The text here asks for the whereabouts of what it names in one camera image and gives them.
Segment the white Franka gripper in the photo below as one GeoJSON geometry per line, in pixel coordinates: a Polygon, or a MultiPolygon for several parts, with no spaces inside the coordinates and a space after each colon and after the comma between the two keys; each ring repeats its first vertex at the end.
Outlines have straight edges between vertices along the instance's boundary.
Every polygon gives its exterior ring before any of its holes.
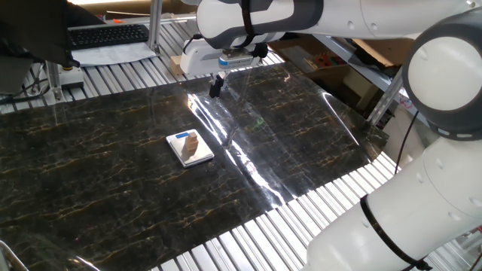
{"type": "Polygon", "coordinates": [[[226,71],[248,68],[260,63],[259,56],[254,57],[254,45],[243,49],[215,49],[201,38],[186,41],[182,52],[180,67],[186,75],[205,75],[218,73],[211,83],[209,96],[219,97],[224,86],[226,71]]]}

